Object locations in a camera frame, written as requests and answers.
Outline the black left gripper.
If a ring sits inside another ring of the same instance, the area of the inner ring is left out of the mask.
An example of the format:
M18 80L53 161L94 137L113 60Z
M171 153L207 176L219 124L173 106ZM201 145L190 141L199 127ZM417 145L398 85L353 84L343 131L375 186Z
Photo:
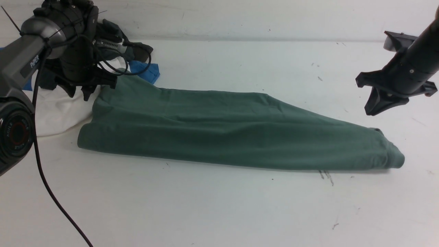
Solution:
M46 61L43 70L46 69L55 75L57 86L63 89L66 94L73 98L76 87L81 86L83 100L87 102L97 89L97 85L116 86L117 75L108 72L92 63L85 66L71 64L60 58Z

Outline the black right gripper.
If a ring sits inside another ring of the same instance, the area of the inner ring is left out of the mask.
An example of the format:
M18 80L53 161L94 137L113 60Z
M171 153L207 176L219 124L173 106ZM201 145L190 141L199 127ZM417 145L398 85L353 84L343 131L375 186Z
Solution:
M394 107L406 105L408 98L420 94L434 94L437 87L429 79L438 72L437 69L422 72L415 69L384 69L361 72L356 77L358 87L372 86L364 106L367 116L376 116Z

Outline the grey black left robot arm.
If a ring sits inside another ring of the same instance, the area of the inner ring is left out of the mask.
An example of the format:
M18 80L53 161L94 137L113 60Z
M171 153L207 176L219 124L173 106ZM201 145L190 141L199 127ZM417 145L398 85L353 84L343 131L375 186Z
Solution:
M55 75L73 97L78 86L87 101L99 85L116 87L117 76L97 65L93 44L99 9L91 0L45 0L19 28L20 37L0 52L0 170L18 164L36 138L35 103L25 94L35 72Z

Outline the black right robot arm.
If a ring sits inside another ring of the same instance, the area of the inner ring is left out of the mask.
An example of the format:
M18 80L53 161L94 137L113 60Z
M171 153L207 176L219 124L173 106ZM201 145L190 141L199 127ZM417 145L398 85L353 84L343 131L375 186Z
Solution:
M356 77L359 88L372 88L364 106L368 116L406 105L410 97L431 96L438 91L430 81L439 69L438 12L420 36L389 31L386 36L383 47L395 52L394 57L381 70L361 72Z

